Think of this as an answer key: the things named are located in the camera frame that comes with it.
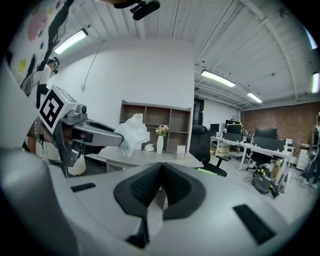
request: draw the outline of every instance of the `doorway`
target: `doorway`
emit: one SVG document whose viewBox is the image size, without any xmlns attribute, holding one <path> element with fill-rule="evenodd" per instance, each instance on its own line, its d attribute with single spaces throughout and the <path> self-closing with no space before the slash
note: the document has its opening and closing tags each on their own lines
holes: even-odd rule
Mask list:
<svg viewBox="0 0 320 256">
<path fill-rule="evenodd" d="M 202 126 L 204 119 L 204 106 L 203 99 L 195 98 L 193 104 L 193 125 Z"/>
</svg>

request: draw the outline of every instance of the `white plastic bag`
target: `white plastic bag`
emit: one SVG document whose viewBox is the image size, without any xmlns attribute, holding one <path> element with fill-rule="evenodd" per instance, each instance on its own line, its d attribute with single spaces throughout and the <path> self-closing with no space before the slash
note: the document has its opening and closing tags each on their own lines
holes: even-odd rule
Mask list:
<svg viewBox="0 0 320 256">
<path fill-rule="evenodd" d="M 150 132 L 143 124 L 143 114 L 134 114 L 126 122 L 121 123 L 114 131 L 116 134 L 121 134 L 124 138 L 120 145 L 125 155 L 130 157 L 138 145 L 150 141 Z"/>
</svg>

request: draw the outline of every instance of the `small box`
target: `small box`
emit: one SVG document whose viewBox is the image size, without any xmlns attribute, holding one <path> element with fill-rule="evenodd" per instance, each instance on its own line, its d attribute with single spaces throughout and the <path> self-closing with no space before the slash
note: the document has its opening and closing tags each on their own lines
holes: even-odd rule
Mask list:
<svg viewBox="0 0 320 256">
<path fill-rule="evenodd" d="M 272 174 L 272 176 L 275 177 L 275 178 L 278 176 L 278 172 L 279 172 L 279 170 L 280 170 L 280 168 L 281 168 L 281 163 L 282 163 L 281 160 L 278 160 L 278 161 L 276 161 L 276 162 L 274 163 L 274 166 L 273 166 L 273 168 L 272 168 L 271 174 Z"/>
<path fill-rule="evenodd" d="M 300 149 L 300 153 L 307 155 L 307 154 L 308 154 L 308 150 L 306 150 L 306 149 Z"/>
<path fill-rule="evenodd" d="M 176 146 L 176 158 L 184 159 L 186 157 L 186 145 L 177 145 Z"/>
<path fill-rule="evenodd" d="M 216 152 L 216 148 L 214 146 L 211 146 L 210 147 L 210 151 L 213 151 L 213 153 L 215 153 Z"/>
<path fill-rule="evenodd" d="M 219 153 L 229 153 L 229 147 L 218 147 L 216 149 Z"/>
</svg>

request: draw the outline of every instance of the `brick wall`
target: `brick wall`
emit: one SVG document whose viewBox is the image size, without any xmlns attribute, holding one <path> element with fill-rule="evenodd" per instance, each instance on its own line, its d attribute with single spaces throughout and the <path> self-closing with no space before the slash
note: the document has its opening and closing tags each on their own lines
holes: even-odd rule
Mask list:
<svg viewBox="0 0 320 256">
<path fill-rule="evenodd" d="M 241 112 L 244 129 L 277 128 L 279 139 L 292 139 L 294 155 L 300 152 L 301 143 L 311 144 L 320 102 L 264 108 Z"/>
</svg>

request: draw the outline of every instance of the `pink flowers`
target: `pink flowers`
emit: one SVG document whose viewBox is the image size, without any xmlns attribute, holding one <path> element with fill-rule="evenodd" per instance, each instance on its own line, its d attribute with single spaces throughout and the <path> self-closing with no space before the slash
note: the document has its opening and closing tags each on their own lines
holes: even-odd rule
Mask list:
<svg viewBox="0 0 320 256">
<path fill-rule="evenodd" d="M 155 133 L 159 136 L 165 137 L 168 131 L 169 131 L 169 126 L 162 124 L 155 130 Z"/>
</svg>

